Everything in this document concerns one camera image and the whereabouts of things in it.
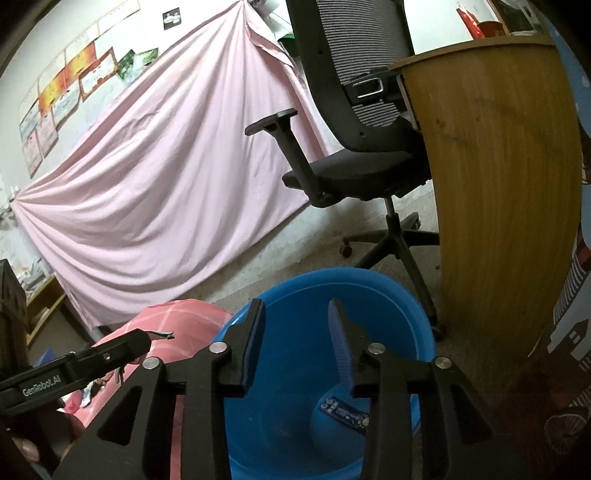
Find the mesh chair back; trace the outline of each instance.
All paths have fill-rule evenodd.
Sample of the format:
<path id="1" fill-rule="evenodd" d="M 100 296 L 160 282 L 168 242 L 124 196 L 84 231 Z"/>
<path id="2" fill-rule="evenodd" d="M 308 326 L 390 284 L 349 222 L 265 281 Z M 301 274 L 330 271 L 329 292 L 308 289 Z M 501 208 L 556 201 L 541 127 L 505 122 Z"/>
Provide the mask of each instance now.
<path id="1" fill-rule="evenodd" d="M 287 0 L 310 93 L 353 151 L 412 151 L 417 136 L 391 103 L 352 106 L 344 83 L 413 55 L 402 0 Z"/>
<path id="2" fill-rule="evenodd" d="M 392 0 L 316 0 L 341 83 L 412 55 Z M 385 127 L 399 115 L 391 103 L 353 107 L 364 125 Z"/>

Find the metal rivet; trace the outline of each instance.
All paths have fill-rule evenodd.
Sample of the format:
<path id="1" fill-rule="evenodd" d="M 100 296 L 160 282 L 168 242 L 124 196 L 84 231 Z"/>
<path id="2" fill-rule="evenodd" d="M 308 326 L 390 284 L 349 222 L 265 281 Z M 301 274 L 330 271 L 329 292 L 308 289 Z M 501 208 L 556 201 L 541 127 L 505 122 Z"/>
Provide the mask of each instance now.
<path id="1" fill-rule="evenodd" d="M 154 368 L 156 368 L 157 366 L 159 366 L 160 364 L 160 359 L 156 356 L 149 356 L 146 360 L 144 360 L 142 362 L 142 367 L 144 367 L 147 370 L 152 370 Z"/>
<path id="2" fill-rule="evenodd" d="M 452 361 L 446 356 L 438 356 L 435 359 L 435 365 L 437 365 L 442 370 L 446 370 L 451 367 Z"/>
<path id="3" fill-rule="evenodd" d="M 381 343 L 370 343 L 368 351 L 374 355 L 380 355 L 386 351 L 386 347 Z"/>
<path id="4" fill-rule="evenodd" d="M 222 353 L 227 350 L 228 346 L 224 342 L 214 342 L 209 346 L 211 353 Z"/>

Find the certificate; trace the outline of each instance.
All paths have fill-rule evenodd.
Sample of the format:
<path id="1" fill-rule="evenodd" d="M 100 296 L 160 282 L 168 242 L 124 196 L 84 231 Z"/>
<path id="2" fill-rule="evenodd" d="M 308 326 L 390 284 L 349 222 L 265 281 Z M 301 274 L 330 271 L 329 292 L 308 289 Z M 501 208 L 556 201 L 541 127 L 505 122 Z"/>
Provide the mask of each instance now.
<path id="1" fill-rule="evenodd" d="M 39 149 L 43 154 L 43 158 L 45 158 L 58 139 L 56 125 L 53 121 L 53 113 L 51 110 L 41 116 L 41 121 L 39 122 L 39 125 L 37 125 L 36 131 L 37 139 L 39 140 Z"/>
<path id="2" fill-rule="evenodd" d="M 66 91 L 66 70 L 63 69 L 39 94 L 39 106 L 41 113 L 51 111 L 53 103 Z"/>
<path id="3" fill-rule="evenodd" d="M 39 77 L 39 92 L 45 90 L 45 87 L 53 82 L 54 78 L 64 69 L 65 66 L 66 56 L 62 50 Z"/>
<path id="4" fill-rule="evenodd" d="M 41 165 L 43 156 L 37 143 L 37 134 L 35 131 L 29 135 L 29 137 L 22 144 L 22 154 L 25 157 L 25 163 L 27 164 L 27 170 L 29 171 L 29 177 L 33 178 L 33 175 Z"/>
<path id="5" fill-rule="evenodd" d="M 87 70 L 80 74 L 80 93 L 86 100 L 98 87 L 117 73 L 119 67 L 113 48 L 96 60 Z"/>
<path id="6" fill-rule="evenodd" d="M 18 108 L 18 121 L 22 122 L 22 119 L 25 118 L 26 114 L 31 109 L 31 105 L 33 105 L 37 98 L 39 97 L 39 90 L 37 87 L 37 82 L 35 85 L 31 87 L 31 89 L 25 95 L 25 98 L 22 100 L 19 108 Z"/>
<path id="7" fill-rule="evenodd" d="M 74 60 L 82 50 L 97 38 L 99 38 L 99 24 L 95 23 L 66 47 L 66 63 L 70 63 Z"/>
<path id="8" fill-rule="evenodd" d="M 53 110 L 53 119 L 56 127 L 60 127 L 63 122 L 78 107 L 80 101 L 80 84 L 72 83 L 68 89 L 61 94 L 51 107 Z"/>
<path id="9" fill-rule="evenodd" d="M 107 13 L 103 18 L 101 18 L 98 22 L 99 25 L 99 33 L 104 35 L 107 30 L 113 28 L 116 24 L 124 20 L 130 15 L 139 11 L 139 1 L 138 0 L 126 0 L 120 6 L 114 8 L 109 13 Z"/>
<path id="10" fill-rule="evenodd" d="M 25 139 L 31 135 L 31 132 L 35 130 L 35 127 L 40 120 L 41 111 L 39 110 L 39 100 L 37 100 L 25 114 L 25 118 L 22 119 L 19 126 L 19 130 L 21 131 L 21 142 L 24 142 Z"/>
<path id="11" fill-rule="evenodd" d="M 65 84 L 68 88 L 72 83 L 78 81 L 80 74 L 90 67 L 96 60 L 95 43 L 89 43 L 86 47 L 78 52 L 78 54 L 68 62 L 65 71 Z"/>

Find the chair armrest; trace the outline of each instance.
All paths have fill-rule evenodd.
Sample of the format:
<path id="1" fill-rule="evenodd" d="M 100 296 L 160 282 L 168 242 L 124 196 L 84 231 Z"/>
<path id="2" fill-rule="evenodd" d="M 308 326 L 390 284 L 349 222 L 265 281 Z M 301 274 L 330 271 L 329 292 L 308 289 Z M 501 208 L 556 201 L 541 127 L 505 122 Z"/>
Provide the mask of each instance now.
<path id="1" fill-rule="evenodd" d="M 292 116 L 297 115 L 297 110 L 295 108 L 288 108 L 287 110 L 282 110 L 281 112 L 277 112 L 273 115 L 266 116 L 265 118 L 260 119 L 258 122 L 253 123 L 252 125 L 248 125 L 244 130 L 244 134 L 247 137 L 251 135 L 257 134 L 263 130 L 266 130 L 270 127 L 276 125 L 280 120 L 284 118 L 291 118 Z"/>
<path id="2" fill-rule="evenodd" d="M 272 135 L 285 155 L 295 177 L 300 182 L 301 189 L 310 199 L 310 203 L 318 208 L 328 207 L 341 199 L 336 199 L 331 194 L 323 192 L 318 177 L 314 174 L 300 144 L 291 131 L 291 117 L 296 115 L 295 108 L 283 110 L 249 125 L 244 133 L 250 137 L 264 130 Z"/>

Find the pink cloth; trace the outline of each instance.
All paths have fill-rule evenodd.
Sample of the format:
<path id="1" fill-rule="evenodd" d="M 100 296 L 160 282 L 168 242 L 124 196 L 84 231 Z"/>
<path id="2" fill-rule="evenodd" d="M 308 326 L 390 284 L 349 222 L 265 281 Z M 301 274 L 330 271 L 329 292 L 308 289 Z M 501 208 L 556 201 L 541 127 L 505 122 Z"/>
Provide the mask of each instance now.
<path id="1" fill-rule="evenodd" d="M 331 153 L 295 65 L 247 1 L 233 0 L 18 195 L 20 224 L 89 326 L 182 295 L 306 202 L 282 184 L 290 168 L 273 138 L 244 135 L 290 107 L 308 160 Z"/>
<path id="2" fill-rule="evenodd" d="M 225 310 L 200 300 L 181 300 L 148 307 L 133 320 L 117 331 L 103 338 L 104 343 L 119 335 L 139 328 L 141 330 L 159 330 L 174 332 L 174 340 L 155 340 L 148 356 L 157 356 L 165 363 L 190 358 L 201 348 L 210 344 L 213 338 L 226 324 L 232 315 Z M 125 367 L 125 378 L 128 378 L 137 365 Z M 113 396 L 119 385 L 111 378 L 106 387 L 93 398 L 90 406 L 81 408 L 75 414 L 85 426 L 95 418 L 96 414 Z M 173 445 L 171 450 L 170 478 L 180 479 L 180 441 L 183 422 L 183 398 L 177 399 L 173 421 Z"/>

